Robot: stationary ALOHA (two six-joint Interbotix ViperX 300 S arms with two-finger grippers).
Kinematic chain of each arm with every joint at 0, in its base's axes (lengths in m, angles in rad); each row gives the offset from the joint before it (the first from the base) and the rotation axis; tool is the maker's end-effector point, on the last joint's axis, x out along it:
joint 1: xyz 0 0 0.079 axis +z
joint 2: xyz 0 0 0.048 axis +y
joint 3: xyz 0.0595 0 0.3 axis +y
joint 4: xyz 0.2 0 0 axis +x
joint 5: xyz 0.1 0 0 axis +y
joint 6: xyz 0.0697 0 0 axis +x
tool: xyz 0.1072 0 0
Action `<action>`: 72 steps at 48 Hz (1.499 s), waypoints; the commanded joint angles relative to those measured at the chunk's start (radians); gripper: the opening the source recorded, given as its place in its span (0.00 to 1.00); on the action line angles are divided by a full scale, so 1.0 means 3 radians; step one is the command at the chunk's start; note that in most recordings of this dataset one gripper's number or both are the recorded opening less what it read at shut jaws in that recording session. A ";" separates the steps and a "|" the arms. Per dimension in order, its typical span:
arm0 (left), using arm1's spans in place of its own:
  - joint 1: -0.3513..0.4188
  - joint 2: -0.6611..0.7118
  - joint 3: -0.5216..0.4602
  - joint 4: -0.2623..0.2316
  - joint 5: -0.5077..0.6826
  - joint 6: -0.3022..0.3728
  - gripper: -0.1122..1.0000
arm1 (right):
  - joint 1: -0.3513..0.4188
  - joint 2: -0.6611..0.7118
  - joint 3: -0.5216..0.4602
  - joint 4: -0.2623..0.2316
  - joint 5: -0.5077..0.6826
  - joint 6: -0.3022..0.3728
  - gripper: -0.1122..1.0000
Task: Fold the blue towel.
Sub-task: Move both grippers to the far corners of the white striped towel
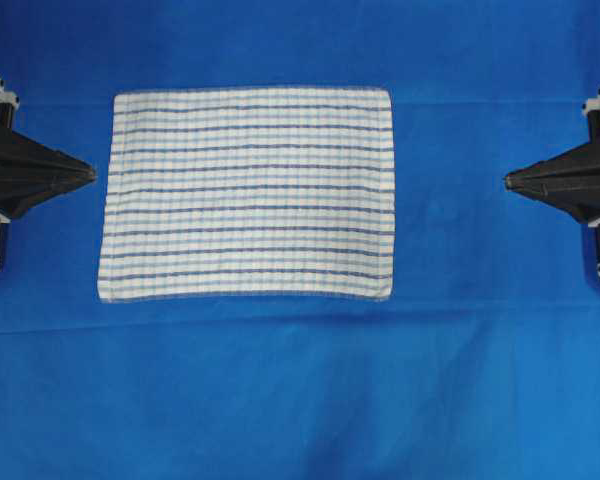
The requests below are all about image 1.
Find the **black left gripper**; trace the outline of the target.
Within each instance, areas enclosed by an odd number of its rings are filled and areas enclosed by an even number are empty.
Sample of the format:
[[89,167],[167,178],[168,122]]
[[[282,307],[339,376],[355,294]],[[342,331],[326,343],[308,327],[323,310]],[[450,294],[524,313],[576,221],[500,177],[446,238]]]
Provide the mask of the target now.
[[14,166],[67,170],[84,176],[56,176],[0,186],[0,267],[11,219],[19,219],[34,206],[71,193],[96,179],[96,170],[91,165],[13,131],[19,103],[19,97],[5,89],[0,77],[0,160]]

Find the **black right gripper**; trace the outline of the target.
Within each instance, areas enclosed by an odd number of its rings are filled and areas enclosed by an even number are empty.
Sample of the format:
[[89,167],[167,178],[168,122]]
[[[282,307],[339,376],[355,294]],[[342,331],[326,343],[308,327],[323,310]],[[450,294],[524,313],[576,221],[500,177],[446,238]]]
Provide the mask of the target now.
[[[571,215],[594,231],[600,278],[600,90],[583,107],[589,142],[504,177],[506,189]],[[541,179],[587,176],[594,179]]]

